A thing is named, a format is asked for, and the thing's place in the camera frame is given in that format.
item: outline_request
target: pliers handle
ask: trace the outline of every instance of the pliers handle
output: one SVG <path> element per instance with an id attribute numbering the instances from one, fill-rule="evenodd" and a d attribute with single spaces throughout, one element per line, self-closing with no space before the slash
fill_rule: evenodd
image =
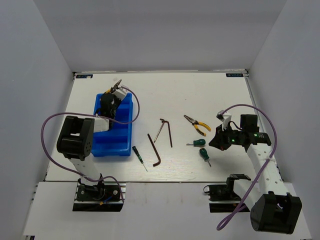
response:
<path id="1" fill-rule="evenodd" d="M 194 120 L 193 118 L 191 118 L 191 117 L 189 117 L 189 116 L 187 116 L 187 115 L 183 115 L 183 116 L 184 116 L 190 123 L 192 123 L 192 125 L 193 125 L 194 128 L 195 128 L 195 130 L 196 130 L 199 134 L 201 134 L 202 136 L 206 136 L 207 134 L 206 134 L 205 132 L 201 131 L 201 130 L 199 129 L 198 125 L 200 125 L 200 126 L 202 126 L 202 127 L 205 127 L 209 132 L 211 132 L 211 128 L 210 128 L 207 124 L 205 124 L 205 123 L 203 123 L 203 122 L 201 122 L 201 121 Z"/>

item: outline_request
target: blue wire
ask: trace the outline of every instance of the blue wire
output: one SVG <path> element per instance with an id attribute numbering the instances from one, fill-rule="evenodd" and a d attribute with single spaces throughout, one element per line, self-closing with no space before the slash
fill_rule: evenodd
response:
<path id="1" fill-rule="evenodd" d="M 102 202 L 105 204 L 105 203 L 108 202 L 110 199 L 112 199 L 112 196 L 108 197 L 106 200 L 104 200 L 104 201 L 102 201 Z"/>

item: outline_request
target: tabletop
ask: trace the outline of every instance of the tabletop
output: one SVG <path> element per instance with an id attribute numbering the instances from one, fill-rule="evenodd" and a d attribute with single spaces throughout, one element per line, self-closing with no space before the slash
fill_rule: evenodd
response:
<path id="1" fill-rule="evenodd" d="M 88 158 L 93 158 L 103 176 L 114 176 L 120 182 L 224 182 L 230 174 L 255 177 L 243 147 L 231 146 L 227 151 L 220 151 L 208 146 L 215 136 L 215 128 L 221 124 L 216 118 L 220 110 L 240 103 L 252 105 L 244 77 L 209 72 L 94 73 L 91 78 L 74 79 L 66 112 L 93 114 L 96 95 L 104 93 L 120 79 L 134 91 L 140 102 L 140 115 L 132 124 L 132 146 L 137 147 L 148 172 L 133 151 L 131 156 L 94 157 L 91 154 Z M 137 110 L 133 98 L 133 118 Z M 237 124 L 240 124 L 241 114 L 255 114 L 248 107 L 236 107 L 229 112 Z M 211 132 L 200 126 L 207 133 L 206 137 L 201 136 L 184 115 L 209 125 Z M 158 159 L 147 134 L 154 139 L 161 126 L 160 118 L 170 122 L 173 148 L 165 126 L 155 143 L 161 164 L 153 167 Z M 212 167 L 202 159 L 198 147 L 186 145 L 198 139 L 205 139 Z M 51 156 L 74 169 L 56 148 Z M 78 178 L 52 162 L 48 166 L 46 181 L 76 181 Z"/>

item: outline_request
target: hand tool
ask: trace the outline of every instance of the hand tool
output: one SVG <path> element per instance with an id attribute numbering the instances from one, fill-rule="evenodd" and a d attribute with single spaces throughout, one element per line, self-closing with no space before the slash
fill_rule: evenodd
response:
<path id="1" fill-rule="evenodd" d="M 199 140 L 193 141 L 193 143 L 187 143 L 186 145 L 187 146 L 195 146 L 195 147 L 204 146 L 204 145 L 206 145 L 206 140 L 199 139 Z"/>
<path id="2" fill-rule="evenodd" d="M 203 157 L 203 159 L 208 162 L 208 164 L 211 168 L 211 164 L 209 162 L 209 156 L 208 156 L 207 150 L 204 148 L 200 148 L 199 152 L 200 152 L 200 155 Z"/>
<path id="3" fill-rule="evenodd" d="M 154 139 L 153 142 L 154 142 L 154 143 L 156 142 L 156 140 L 157 140 L 157 138 L 158 138 L 158 136 L 159 136 L 159 134 L 160 134 L 160 132 L 161 132 L 161 129 L 163 128 L 164 124 L 168 124 L 169 138 L 170 138 L 170 146 L 173 147 L 173 146 L 172 146 L 172 139 L 171 139 L 170 123 L 169 123 L 169 121 L 166 121 L 166 120 L 164 120 L 163 118 L 160 118 L 160 121 L 161 121 L 162 125 L 161 125 L 161 127 L 160 127 L 157 135 L 155 136 L 155 139 Z"/>
<path id="4" fill-rule="evenodd" d="M 200 126 L 202 126 L 202 127 L 205 127 L 209 132 L 211 132 L 211 128 L 207 125 L 207 124 L 205 124 L 205 123 L 203 123 L 203 122 L 201 122 L 201 121 L 197 121 L 197 120 L 194 120 L 193 118 L 191 118 L 191 117 L 189 117 L 189 116 L 187 116 L 187 115 L 183 115 L 190 123 L 192 123 L 192 125 L 194 126 L 194 128 L 195 128 L 195 130 L 198 132 L 198 133 L 200 133 L 202 136 L 206 136 L 207 134 L 206 133 L 204 133 L 203 131 L 201 131 L 199 128 L 198 128 L 198 125 L 200 125 Z"/>
<path id="5" fill-rule="evenodd" d="M 159 153 L 158 153 L 158 151 L 157 151 L 157 149 L 156 149 L 156 146 L 154 145 L 154 142 L 152 141 L 151 136 L 150 136 L 149 133 L 148 133 L 148 138 L 149 138 L 150 143 L 151 143 L 151 145 L 152 145 L 152 147 L 153 147 L 153 150 L 154 150 L 154 152 L 155 152 L 155 154 L 156 154 L 156 156 L 157 156 L 157 158 L 158 158 L 158 162 L 156 162 L 156 163 L 153 164 L 153 166 L 156 167 L 156 166 L 158 166 L 158 165 L 161 163 L 161 159 L 160 159 Z"/>
<path id="6" fill-rule="evenodd" d="M 140 162 L 142 163 L 142 165 L 144 166 L 145 170 L 148 172 L 148 170 L 146 169 L 146 166 L 144 165 L 144 161 L 142 160 L 142 157 L 140 156 L 138 149 L 136 148 L 136 146 L 132 147 L 132 150 L 134 151 L 134 153 L 136 154 L 136 156 L 138 157 L 138 159 L 140 160 Z"/>

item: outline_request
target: black sticker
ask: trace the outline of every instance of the black sticker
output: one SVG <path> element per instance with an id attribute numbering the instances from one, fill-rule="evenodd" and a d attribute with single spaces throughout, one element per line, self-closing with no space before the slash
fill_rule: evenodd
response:
<path id="1" fill-rule="evenodd" d="M 242 73 L 226 73 L 227 78 L 243 78 L 244 75 Z"/>
<path id="2" fill-rule="evenodd" d="M 76 79 L 92 79 L 93 74 L 78 74 L 75 76 Z"/>

